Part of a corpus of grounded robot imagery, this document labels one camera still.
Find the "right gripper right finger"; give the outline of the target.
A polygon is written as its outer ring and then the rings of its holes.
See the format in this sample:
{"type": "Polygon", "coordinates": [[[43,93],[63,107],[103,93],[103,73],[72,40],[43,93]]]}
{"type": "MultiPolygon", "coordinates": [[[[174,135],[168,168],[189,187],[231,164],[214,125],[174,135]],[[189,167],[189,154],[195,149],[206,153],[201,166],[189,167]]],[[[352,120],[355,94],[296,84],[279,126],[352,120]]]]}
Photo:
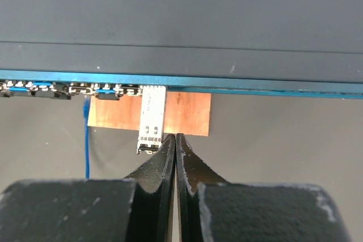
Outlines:
{"type": "Polygon", "coordinates": [[[337,206],[312,184],[231,183],[176,136],[181,241],[351,241],[337,206]]]}

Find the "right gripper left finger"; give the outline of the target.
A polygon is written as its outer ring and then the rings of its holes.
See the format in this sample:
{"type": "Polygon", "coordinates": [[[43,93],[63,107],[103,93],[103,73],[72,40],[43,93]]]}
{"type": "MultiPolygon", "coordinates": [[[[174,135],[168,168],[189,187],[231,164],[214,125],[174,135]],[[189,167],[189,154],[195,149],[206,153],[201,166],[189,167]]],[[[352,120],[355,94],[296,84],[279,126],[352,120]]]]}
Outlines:
{"type": "Polygon", "coordinates": [[[175,136],[117,180],[20,180],[1,193],[2,241],[171,241],[175,136]]]}

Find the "silver SFP module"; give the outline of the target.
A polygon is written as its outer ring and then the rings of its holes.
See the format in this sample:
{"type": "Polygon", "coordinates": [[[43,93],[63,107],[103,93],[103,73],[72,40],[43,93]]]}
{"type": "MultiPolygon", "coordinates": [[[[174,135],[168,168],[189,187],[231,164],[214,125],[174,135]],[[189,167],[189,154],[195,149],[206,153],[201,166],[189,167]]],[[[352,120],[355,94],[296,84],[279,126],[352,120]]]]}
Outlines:
{"type": "Polygon", "coordinates": [[[134,84],[119,84],[118,94],[119,96],[141,96],[142,87],[134,84]]]}
{"type": "Polygon", "coordinates": [[[166,94],[165,86],[142,86],[137,154],[153,154],[162,145],[166,94]]]}

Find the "silver SFP module plug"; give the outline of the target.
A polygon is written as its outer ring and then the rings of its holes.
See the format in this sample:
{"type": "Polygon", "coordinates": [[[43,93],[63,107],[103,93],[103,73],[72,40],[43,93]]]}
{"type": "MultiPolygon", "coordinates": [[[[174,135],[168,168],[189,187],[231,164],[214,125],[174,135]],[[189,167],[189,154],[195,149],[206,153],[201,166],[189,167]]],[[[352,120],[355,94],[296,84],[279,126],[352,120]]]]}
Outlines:
{"type": "Polygon", "coordinates": [[[95,92],[92,83],[71,83],[68,87],[68,93],[71,95],[93,95],[95,92]]]}

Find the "dark blue network switch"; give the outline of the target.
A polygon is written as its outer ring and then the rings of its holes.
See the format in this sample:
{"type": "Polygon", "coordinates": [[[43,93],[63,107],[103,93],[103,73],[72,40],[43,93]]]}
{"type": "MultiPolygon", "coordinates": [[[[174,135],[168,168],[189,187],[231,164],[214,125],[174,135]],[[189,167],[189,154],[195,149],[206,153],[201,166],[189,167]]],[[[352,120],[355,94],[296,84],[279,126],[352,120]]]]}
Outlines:
{"type": "Polygon", "coordinates": [[[1,79],[362,98],[362,0],[1,0],[1,79]]]}

